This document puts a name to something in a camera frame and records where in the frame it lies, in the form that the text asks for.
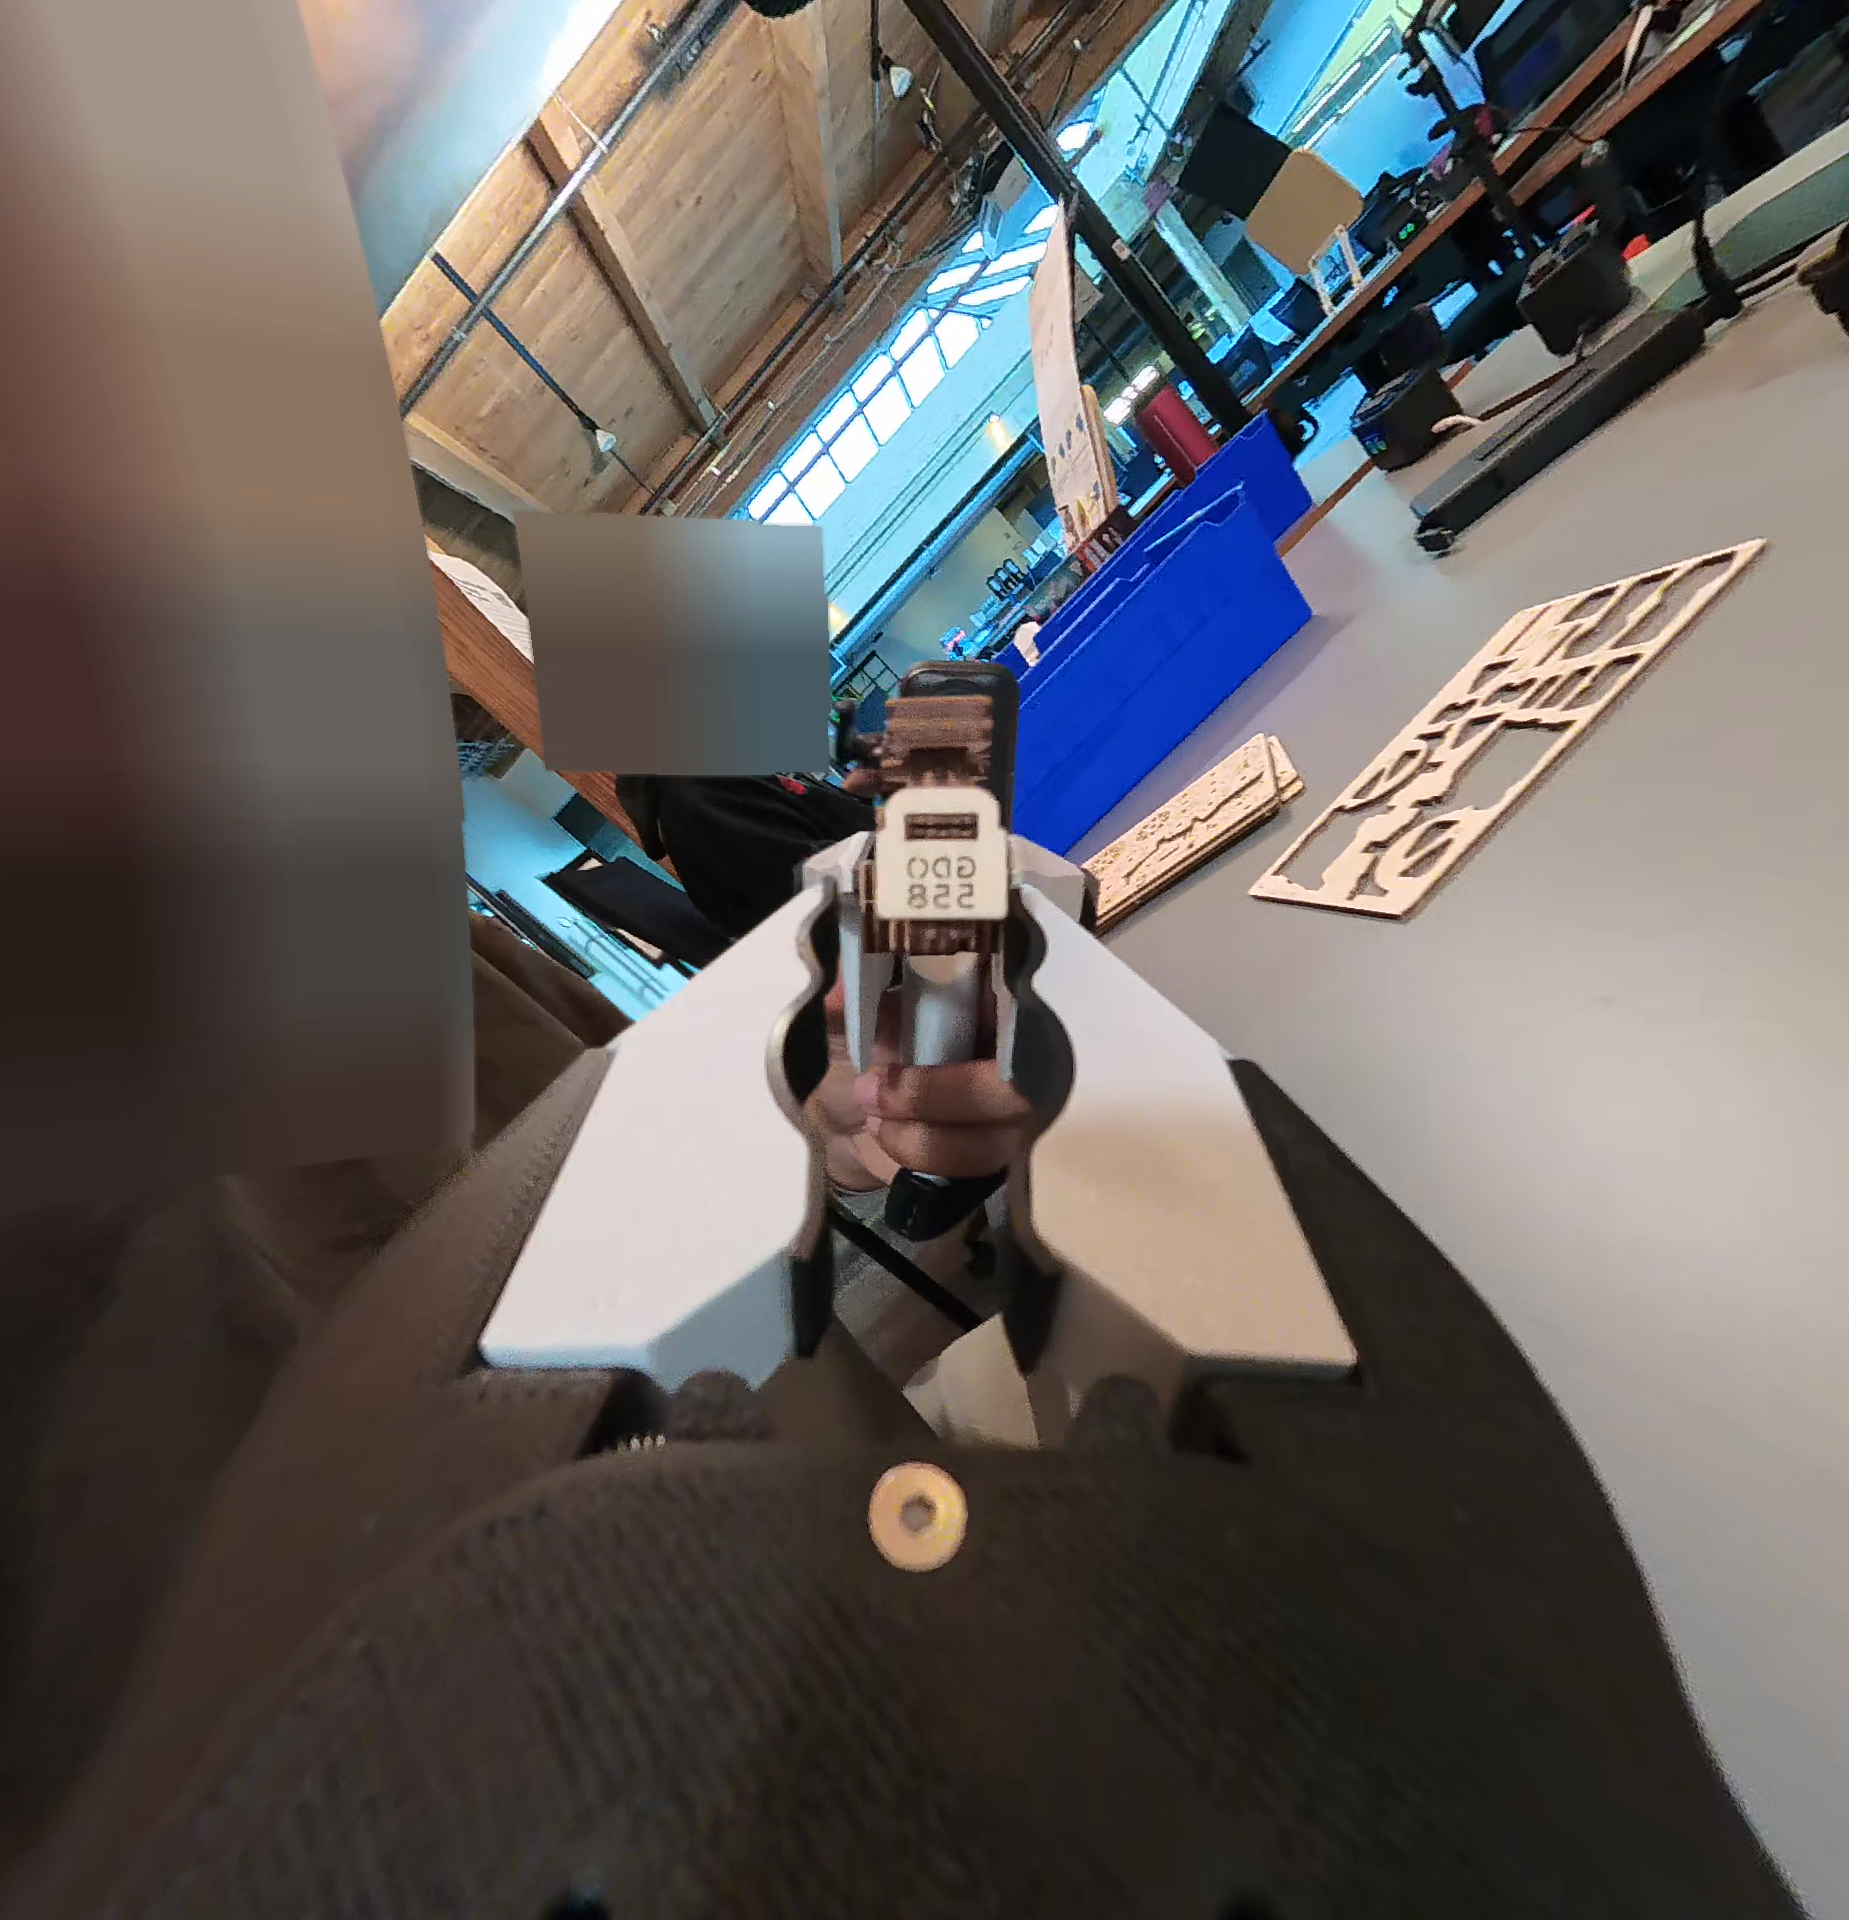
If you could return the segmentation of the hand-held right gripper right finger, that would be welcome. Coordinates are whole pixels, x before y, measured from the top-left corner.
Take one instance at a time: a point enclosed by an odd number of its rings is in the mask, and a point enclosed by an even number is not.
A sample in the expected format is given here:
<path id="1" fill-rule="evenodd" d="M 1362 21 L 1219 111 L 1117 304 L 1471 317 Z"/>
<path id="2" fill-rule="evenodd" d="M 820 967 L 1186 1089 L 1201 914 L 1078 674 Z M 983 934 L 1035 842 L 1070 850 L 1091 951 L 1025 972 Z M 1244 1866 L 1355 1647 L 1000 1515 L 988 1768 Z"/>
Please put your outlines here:
<path id="1" fill-rule="evenodd" d="M 1004 1324 L 1042 1431 L 1108 1381 L 1345 1382 L 1359 1349 L 1223 1047 L 1048 894 L 1006 923 Z"/>

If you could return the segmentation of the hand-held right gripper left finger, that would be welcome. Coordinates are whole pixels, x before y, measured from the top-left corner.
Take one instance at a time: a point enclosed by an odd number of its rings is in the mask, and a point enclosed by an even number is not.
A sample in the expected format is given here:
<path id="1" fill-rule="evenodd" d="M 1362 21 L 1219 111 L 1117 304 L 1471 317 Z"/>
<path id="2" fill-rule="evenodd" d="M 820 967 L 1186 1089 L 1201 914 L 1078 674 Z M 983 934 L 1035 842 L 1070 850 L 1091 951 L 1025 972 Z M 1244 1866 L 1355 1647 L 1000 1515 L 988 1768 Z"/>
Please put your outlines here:
<path id="1" fill-rule="evenodd" d="M 765 1382 L 834 1316 L 824 1000 L 838 886 L 808 885 L 606 1051 L 518 1264 L 480 1331 L 498 1372 Z"/>

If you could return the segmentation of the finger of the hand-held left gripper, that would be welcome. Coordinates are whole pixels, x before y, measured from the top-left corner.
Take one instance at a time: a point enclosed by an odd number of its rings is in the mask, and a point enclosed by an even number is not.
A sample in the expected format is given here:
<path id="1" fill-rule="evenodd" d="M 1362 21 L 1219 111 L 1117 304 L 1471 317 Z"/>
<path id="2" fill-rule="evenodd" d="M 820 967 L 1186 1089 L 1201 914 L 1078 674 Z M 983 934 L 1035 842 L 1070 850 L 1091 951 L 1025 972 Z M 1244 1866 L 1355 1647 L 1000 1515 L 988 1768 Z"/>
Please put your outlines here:
<path id="1" fill-rule="evenodd" d="M 873 905 L 873 837 L 845 837 L 801 864 L 803 886 L 826 885 L 838 919 L 840 1033 L 857 1070 L 873 1065 L 885 1000 L 882 925 Z"/>
<path id="2" fill-rule="evenodd" d="M 1025 837 L 1010 838 L 1010 873 L 1021 888 L 1052 900 L 1082 931 L 1094 928 L 1094 875 L 1070 859 L 1042 850 Z M 1010 1070 L 1015 1000 L 1006 977 L 1006 946 L 991 959 L 992 1056 L 1002 1072 Z"/>

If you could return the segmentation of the small wooden puzzle model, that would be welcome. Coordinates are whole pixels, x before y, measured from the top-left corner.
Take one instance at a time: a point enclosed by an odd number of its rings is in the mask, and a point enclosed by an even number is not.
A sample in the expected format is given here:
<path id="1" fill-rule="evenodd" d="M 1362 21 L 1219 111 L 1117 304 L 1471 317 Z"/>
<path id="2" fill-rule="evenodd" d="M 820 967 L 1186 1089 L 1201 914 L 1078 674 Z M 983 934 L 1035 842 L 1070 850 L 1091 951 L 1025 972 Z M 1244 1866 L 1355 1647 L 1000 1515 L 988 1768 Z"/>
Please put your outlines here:
<path id="1" fill-rule="evenodd" d="M 859 861 L 868 951 L 951 957 L 994 951 L 1012 894 L 1006 804 L 991 784 L 981 696 L 900 697 L 879 749 L 877 824 Z"/>

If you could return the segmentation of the wooden puzzle sheet stack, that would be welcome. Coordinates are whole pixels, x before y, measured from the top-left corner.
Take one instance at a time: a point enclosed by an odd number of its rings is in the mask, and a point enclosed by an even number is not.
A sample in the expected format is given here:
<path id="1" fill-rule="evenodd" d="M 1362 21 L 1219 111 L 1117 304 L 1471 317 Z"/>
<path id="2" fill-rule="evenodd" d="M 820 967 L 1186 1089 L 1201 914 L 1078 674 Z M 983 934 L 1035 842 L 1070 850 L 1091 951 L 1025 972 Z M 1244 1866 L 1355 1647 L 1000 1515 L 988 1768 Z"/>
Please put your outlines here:
<path id="1" fill-rule="evenodd" d="M 1277 819 L 1304 793 L 1273 733 L 1256 733 L 1166 804 L 1082 861 L 1097 883 L 1097 931 L 1131 917 L 1208 861 Z"/>

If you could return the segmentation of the grey desk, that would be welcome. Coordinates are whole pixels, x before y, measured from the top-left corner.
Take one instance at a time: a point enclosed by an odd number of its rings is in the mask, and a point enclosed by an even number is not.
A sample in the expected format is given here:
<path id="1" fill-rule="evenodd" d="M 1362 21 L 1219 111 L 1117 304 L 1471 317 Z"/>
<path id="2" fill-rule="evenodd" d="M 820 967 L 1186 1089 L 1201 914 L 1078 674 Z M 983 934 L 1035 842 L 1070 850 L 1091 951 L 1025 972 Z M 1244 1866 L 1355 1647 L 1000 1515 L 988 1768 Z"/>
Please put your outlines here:
<path id="1" fill-rule="evenodd" d="M 1113 946 L 1440 1241 L 1568 1414 L 1738 1801 L 1849 1916 L 1849 339 L 1782 283 L 1451 556 L 1440 461 L 1289 551 L 1312 623 L 1085 841 L 1256 731 L 1293 819 Z M 1436 898 L 1250 885 L 1509 615 L 1764 538 Z"/>

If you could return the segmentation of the person's left hand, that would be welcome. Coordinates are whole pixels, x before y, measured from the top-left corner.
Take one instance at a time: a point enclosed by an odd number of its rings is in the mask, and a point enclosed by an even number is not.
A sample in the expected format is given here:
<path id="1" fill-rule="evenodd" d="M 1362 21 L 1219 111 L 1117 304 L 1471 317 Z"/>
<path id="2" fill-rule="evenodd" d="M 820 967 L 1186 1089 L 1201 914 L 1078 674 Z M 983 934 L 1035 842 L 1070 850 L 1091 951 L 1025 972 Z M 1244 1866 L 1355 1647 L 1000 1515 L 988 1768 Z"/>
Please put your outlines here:
<path id="1" fill-rule="evenodd" d="M 900 1171 L 983 1178 L 1004 1171 L 1032 1137 L 1032 1104 L 994 1058 L 907 1065 L 880 1037 L 873 1065 L 860 1070 L 847 1046 L 840 985 L 829 988 L 824 1013 L 829 1062 L 811 1095 L 811 1124 L 834 1187 L 873 1190 Z"/>

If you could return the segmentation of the large blue plastic bin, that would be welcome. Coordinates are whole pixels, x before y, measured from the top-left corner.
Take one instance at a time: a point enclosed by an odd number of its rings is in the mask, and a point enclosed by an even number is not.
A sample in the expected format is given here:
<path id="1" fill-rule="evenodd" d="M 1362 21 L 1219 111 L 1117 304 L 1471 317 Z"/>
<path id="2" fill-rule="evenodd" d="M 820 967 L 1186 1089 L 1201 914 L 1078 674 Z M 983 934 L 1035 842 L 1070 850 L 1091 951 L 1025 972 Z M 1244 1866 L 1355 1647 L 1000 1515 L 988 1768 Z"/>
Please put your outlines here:
<path id="1" fill-rule="evenodd" d="M 1152 543 L 1184 519 L 1201 514 L 1217 522 L 1236 503 L 1256 516 L 1274 543 L 1282 543 L 1314 506 L 1269 415 L 1254 417 L 1244 433 L 1219 444 L 1189 483 L 1165 494 L 1136 523 L 1136 536 Z"/>
<path id="2" fill-rule="evenodd" d="M 1020 674 L 1015 832 L 1074 848 L 1309 619 L 1241 491 L 1121 545 Z"/>

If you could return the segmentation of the person's olive sweater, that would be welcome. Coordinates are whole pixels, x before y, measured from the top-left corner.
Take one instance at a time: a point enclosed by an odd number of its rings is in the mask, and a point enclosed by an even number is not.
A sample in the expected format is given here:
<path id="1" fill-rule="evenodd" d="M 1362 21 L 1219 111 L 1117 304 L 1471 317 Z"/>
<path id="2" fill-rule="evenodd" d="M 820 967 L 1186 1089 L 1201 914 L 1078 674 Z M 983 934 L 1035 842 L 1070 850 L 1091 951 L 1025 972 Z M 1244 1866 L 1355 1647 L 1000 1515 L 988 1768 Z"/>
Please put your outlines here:
<path id="1" fill-rule="evenodd" d="M 600 990 L 518 934 L 468 917 L 474 974 L 474 1147 L 485 1147 L 583 1055 L 630 1029 Z"/>

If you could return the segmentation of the cut-out wooden puzzle sheet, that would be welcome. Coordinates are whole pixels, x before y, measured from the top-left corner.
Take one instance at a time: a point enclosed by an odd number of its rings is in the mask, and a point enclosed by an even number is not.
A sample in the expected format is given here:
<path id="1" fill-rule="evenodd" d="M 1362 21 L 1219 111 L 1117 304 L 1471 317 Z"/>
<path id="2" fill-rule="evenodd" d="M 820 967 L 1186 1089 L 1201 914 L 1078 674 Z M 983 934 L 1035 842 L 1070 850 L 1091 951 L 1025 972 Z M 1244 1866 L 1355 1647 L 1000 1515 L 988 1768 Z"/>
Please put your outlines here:
<path id="1" fill-rule="evenodd" d="M 1770 543 L 1518 609 L 1348 780 L 1250 894 L 1404 923 L 1451 881 Z"/>

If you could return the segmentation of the red bottle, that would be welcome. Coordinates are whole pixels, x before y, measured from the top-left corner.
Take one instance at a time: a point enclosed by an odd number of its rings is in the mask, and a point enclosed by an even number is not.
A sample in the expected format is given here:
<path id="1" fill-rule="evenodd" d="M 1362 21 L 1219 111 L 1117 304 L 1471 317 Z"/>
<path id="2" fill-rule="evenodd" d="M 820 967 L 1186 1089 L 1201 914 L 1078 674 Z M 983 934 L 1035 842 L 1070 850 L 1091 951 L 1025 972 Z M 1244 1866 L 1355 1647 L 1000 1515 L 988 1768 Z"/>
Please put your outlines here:
<path id="1" fill-rule="evenodd" d="M 1139 433 L 1186 488 L 1214 457 L 1217 444 L 1176 385 L 1159 381 L 1136 413 Z"/>

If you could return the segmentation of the white poster board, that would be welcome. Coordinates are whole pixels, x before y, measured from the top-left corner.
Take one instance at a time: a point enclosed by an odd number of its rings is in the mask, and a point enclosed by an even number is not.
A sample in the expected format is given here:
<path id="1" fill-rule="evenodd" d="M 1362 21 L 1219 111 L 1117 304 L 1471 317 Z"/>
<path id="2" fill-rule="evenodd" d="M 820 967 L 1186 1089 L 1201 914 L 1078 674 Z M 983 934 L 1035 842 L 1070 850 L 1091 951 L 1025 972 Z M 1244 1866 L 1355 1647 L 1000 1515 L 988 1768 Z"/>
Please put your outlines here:
<path id="1" fill-rule="evenodd" d="M 1080 395 L 1071 240 L 1060 204 L 1027 288 L 1032 389 L 1052 501 L 1077 514 L 1089 501 L 1094 457 Z"/>

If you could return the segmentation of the black pole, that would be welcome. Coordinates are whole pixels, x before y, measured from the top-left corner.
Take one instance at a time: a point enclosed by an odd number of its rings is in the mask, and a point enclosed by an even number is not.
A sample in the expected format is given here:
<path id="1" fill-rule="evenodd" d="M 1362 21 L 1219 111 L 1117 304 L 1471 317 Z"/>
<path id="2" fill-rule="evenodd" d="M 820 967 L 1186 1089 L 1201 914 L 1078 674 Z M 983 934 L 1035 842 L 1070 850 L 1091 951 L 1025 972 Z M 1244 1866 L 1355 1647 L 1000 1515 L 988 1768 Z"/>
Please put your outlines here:
<path id="1" fill-rule="evenodd" d="M 1023 162 L 1027 174 L 1063 209 L 1065 227 L 1089 248 L 1129 307 L 1152 325 L 1152 333 L 1170 356 L 1176 370 L 1190 382 L 1214 424 L 1225 436 L 1245 431 L 1254 415 L 1252 408 L 1192 339 L 1178 305 L 1166 297 L 1156 275 L 1117 230 L 1097 198 L 1080 185 L 1038 111 L 1008 83 L 1008 76 L 991 62 L 980 39 L 948 1 L 910 1 L 907 10 L 922 25 L 951 73 L 972 95 L 975 105 L 1002 132 L 1012 155 Z"/>

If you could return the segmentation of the black power strip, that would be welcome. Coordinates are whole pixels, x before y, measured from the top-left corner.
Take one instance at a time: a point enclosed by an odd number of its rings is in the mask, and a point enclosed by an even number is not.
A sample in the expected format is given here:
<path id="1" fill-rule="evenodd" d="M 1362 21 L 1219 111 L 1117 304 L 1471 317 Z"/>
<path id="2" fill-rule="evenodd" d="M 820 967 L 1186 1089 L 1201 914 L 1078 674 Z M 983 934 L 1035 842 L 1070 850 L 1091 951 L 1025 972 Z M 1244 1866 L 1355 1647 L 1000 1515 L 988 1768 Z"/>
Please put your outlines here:
<path id="1" fill-rule="evenodd" d="M 1568 367 L 1410 501 L 1415 543 L 1440 556 L 1513 493 L 1687 367 L 1705 346 L 1699 307 L 1649 309 Z"/>

